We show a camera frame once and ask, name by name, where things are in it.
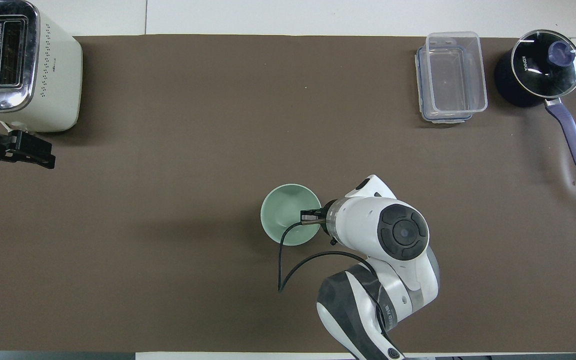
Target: green bowl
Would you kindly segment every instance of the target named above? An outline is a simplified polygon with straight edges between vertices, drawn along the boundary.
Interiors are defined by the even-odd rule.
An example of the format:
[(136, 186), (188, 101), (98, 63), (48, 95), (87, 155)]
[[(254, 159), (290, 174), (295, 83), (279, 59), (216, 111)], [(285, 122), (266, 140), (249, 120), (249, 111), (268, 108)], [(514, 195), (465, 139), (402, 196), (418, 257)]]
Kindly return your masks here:
[[(261, 204), (261, 226), (270, 239), (279, 243), (284, 231), (301, 219), (301, 210), (319, 209), (320, 199), (308, 187), (285, 184), (275, 187)], [(312, 239), (320, 229), (318, 224), (297, 226), (283, 240), (285, 246), (297, 246)]]

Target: black clamp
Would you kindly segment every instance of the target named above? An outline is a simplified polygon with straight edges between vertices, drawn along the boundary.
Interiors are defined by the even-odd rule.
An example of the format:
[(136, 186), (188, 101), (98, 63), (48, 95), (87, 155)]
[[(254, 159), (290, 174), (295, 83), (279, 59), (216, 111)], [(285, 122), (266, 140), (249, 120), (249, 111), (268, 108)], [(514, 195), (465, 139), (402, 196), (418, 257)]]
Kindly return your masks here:
[(37, 164), (46, 169), (55, 168), (53, 145), (22, 130), (0, 134), (0, 161)]

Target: saucepan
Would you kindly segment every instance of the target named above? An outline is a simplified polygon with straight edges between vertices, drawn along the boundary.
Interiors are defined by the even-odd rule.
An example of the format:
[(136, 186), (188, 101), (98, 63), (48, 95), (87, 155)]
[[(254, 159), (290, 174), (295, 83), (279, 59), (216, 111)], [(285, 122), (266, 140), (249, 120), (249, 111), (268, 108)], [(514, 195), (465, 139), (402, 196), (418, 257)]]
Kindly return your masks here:
[(517, 107), (544, 104), (561, 125), (576, 165), (576, 124), (562, 96), (576, 88), (576, 46), (551, 30), (523, 35), (494, 68), (499, 93)]

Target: black cable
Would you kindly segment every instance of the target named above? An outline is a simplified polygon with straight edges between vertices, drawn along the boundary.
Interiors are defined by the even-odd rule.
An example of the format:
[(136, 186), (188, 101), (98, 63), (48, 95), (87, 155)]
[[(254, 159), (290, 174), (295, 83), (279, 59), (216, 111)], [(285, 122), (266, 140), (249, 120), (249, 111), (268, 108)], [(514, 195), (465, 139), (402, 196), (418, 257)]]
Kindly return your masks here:
[(279, 269), (277, 271), (278, 272), (278, 274), (277, 274), (278, 275), (277, 276), (277, 291), (278, 292), (284, 291), (286, 284), (288, 284), (288, 280), (290, 280), (290, 278), (293, 276), (293, 274), (297, 271), (297, 269), (302, 267), (302, 265), (306, 264), (307, 262), (310, 262), (310, 260), (313, 260), (313, 259), (318, 258), (320, 256), (325, 256), (325, 255), (341, 255), (341, 256), (347, 256), (348, 258), (355, 259), (358, 262), (360, 262), (361, 264), (363, 264), (364, 266), (366, 266), (366, 268), (368, 268), (368, 270), (372, 273), (373, 276), (375, 276), (375, 278), (377, 277), (377, 272), (375, 271), (373, 266), (370, 265), (365, 259), (359, 257), (358, 255), (355, 255), (354, 253), (350, 253), (350, 252), (346, 252), (346, 251), (322, 251), (322, 252), (315, 253), (314, 255), (310, 255), (310, 256), (306, 257), (304, 260), (301, 260), (297, 265), (295, 265), (290, 270), (290, 272), (288, 272), (288, 275), (286, 275), (286, 278), (282, 282), (282, 250), (284, 248), (284, 240), (286, 239), (286, 235), (288, 235), (288, 232), (290, 232), (290, 230), (293, 230), (294, 228), (298, 227), (299, 225), (302, 225), (301, 221), (293, 223), (292, 225), (288, 226), (288, 228), (286, 228), (286, 230), (281, 235), (281, 240), (279, 241), (279, 261), (278, 261)]

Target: white table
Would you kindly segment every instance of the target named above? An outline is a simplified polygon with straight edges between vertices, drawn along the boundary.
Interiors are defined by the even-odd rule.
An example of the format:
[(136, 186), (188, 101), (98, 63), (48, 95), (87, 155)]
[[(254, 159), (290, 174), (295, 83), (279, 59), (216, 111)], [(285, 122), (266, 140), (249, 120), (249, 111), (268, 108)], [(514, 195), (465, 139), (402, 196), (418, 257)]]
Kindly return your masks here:
[[(569, 0), (32, 0), (72, 35), (255, 34), (426, 36), (469, 30), (517, 38), (550, 29), (574, 39)], [(138, 353), (140, 360), (233, 359), (232, 353)], [(264, 354), (238, 353), (255, 360)], [(339, 359), (348, 354), (273, 354)]]

